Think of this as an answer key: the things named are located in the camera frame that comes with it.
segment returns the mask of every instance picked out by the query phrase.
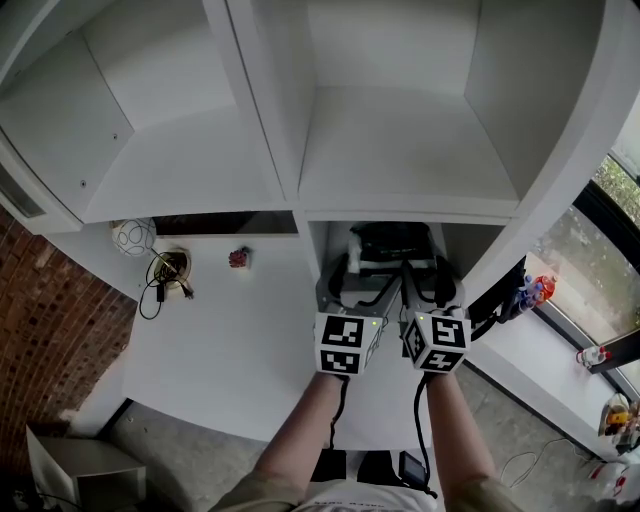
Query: wall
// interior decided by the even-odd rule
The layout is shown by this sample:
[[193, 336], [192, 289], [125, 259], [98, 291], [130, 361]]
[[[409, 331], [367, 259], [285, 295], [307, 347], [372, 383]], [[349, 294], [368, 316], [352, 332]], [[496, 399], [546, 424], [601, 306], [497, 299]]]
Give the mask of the wall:
[[25, 424], [64, 434], [128, 343], [136, 304], [0, 208], [0, 474], [29, 472]]
[[150, 254], [132, 258], [113, 245], [108, 222], [85, 224], [81, 231], [46, 235], [57, 249], [116, 290], [138, 300], [151, 263]]
[[96, 437], [126, 400], [122, 391], [126, 351], [96, 382], [91, 394], [73, 414], [69, 433], [78, 437]]

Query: gray floor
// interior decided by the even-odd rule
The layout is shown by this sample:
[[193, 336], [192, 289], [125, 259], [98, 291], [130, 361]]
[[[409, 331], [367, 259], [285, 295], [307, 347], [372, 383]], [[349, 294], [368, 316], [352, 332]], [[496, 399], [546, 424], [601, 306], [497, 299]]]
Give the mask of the gray floor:
[[[514, 455], [539, 454], [546, 443], [561, 438], [466, 367], [457, 375], [498, 471]], [[140, 404], [133, 404], [118, 421], [112, 441], [144, 462], [150, 484], [185, 512], [207, 511], [250, 471], [264, 448], [264, 443], [198, 427]], [[518, 478], [532, 459], [511, 463], [504, 482]], [[351, 455], [350, 466], [357, 460], [358, 454]], [[515, 500], [527, 512], [586, 511], [591, 502], [577, 490], [594, 466], [575, 455], [569, 443], [551, 444], [527, 480], [513, 489]], [[432, 487], [437, 487], [437, 479]]]

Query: black cable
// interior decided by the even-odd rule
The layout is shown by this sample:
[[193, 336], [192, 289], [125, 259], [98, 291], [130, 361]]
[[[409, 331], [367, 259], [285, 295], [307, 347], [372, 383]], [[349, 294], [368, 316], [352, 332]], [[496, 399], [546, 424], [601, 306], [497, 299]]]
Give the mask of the black cable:
[[348, 375], [334, 375], [342, 381], [342, 387], [340, 388], [340, 406], [338, 407], [338, 412], [331, 420], [331, 435], [329, 437], [329, 450], [333, 450], [333, 437], [336, 435], [336, 422], [342, 416], [342, 411], [344, 411], [344, 403], [347, 398], [347, 387], [349, 386], [349, 376]]
[[431, 479], [431, 467], [429, 466], [429, 455], [427, 454], [427, 449], [424, 446], [424, 439], [422, 437], [422, 427], [420, 426], [420, 398], [422, 397], [423, 391], [427, 388], [427, 384], [433, 378], [433, 374], [429, 374], [424, 372], [422, 375], [422, 379], [420, 379], [420, 383], [418, 384], [418, 389], [416, 389], [416, 397], [413, 400], [413, 416], [416, 420], [416, 430], [418, 432], [418, 442], [420, 443], [420, 451], [422, 452], [422, 457], [424, 458], [424, 466], [425, 466], [425, 479], [424, 479], [424, 492], [432, 496], [434, 499], [438, 499], [438, 494], [432, 491], [429, 488], [429, 480]]
[[[158, 259], [163, 260], [165, 263], [161, 264], [160, 267], [153, 272], [153, 278], [149, 279], [149, 272], [151, 271], [151, 268], [157, 264]], [[182, 291], [185, 297], [193, 297], [193, 293], [184, 286], [184, 283], [180, 279], [176, 279], [178, 277], [178, 274], [171, 270], [171, 268], [169, 268], [166, 263], [168, 263], [178, 271], [180, 271], [186, 265], [184, 255], [175, 252], [160, 253], [151, 260], [151, 263], [149, 263], [147, 272], [145, 274], [145, 281], [147, 282], [147, 284], [144, 287], [144, 290], [142, 290], [140, 302], [138, 302], [138, 311], [140, 312], [140, 316], [145, 320], [153, 320], [160, 314], [160, 310], [162, 309], [162, 301], [159, 300], [158, 309], [153, 316], [147, 316], [142, 312], [142, 302], [144, 301], [144, 294], [149, 288], [166, 288], [166, 286], [170, 283], [178, 283], [182, 287]]]
[[54, 500], [64, 501], [65, 503], [68, 503], [69, 505], [73, 505], [78, 510], [82, 510], [82, 512], [85, 512], [85, 510], [80, 505], [75, 504], [73, 501], [69, 501], [67, 499], [61, 498], [60, 496], [54, 496], [53, 494], [45, 494], [43, 492], [38, 492], [36, 494], [38, 496], [44, 496], [45, 498], [53, 498]]

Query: bottle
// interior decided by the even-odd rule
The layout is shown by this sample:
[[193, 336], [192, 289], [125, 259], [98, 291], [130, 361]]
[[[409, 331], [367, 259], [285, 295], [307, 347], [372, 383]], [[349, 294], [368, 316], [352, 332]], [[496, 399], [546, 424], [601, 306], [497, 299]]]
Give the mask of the bottle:
[[558, 278], [556, 276], [552, 276], [552, 277], [540, 276], [536, 278], [534, 283], [536, 285], [540, 285], [538, 290], [543, 295], [542, 301], [536, 301], [537, 304], [542, 304], [543, 302], [548, 301], [553, 296], [553, 292], [556, 291], [557, 282], [558, 282]]
[[522, 313], [530, 310], [535, 305], [536, 305], [536, 301], [531, 297], [521, 299], [520, 302], [518, 302], [518, 304], [513, 308], [513, 311], [511, 312], [511, 316], [509, 317], [509, 320], [513, 320], [514, 318], [519, 317]]
[[611, 355], [611, 352], [605, 347], [590, 347], [578, 352], [576, 354], [576, 361], [585, 368], [591, 368], [592, 366], [611, 359]]
[[525, 299], [527, 297], [533, 297], [536, 293], [541, 292], [542, 289], [543, 289], [542, 283], [537, 283], [534, 281], [529, 286], [527, 286], [527, 289], [524, 292], [524, 295], [522, 296], [522, 298]]
[[521, 292], [526, 292], [527, 288], [532, 282], [533, 277], [531, 277], [531, 274], [527, 274], [526, 276], [524, 276], [524, 284], [520, 288], [518, 288], [518, 290], [520, 290]]

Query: brick wall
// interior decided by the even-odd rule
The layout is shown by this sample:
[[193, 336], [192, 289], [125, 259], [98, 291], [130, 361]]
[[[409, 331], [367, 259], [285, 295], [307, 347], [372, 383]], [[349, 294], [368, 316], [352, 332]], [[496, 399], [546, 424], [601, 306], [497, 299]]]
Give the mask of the brick wall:
[[126, 346], [136, 303], [0, 208], [0, 474], [29, 473], [25, 424], [64, 434]]

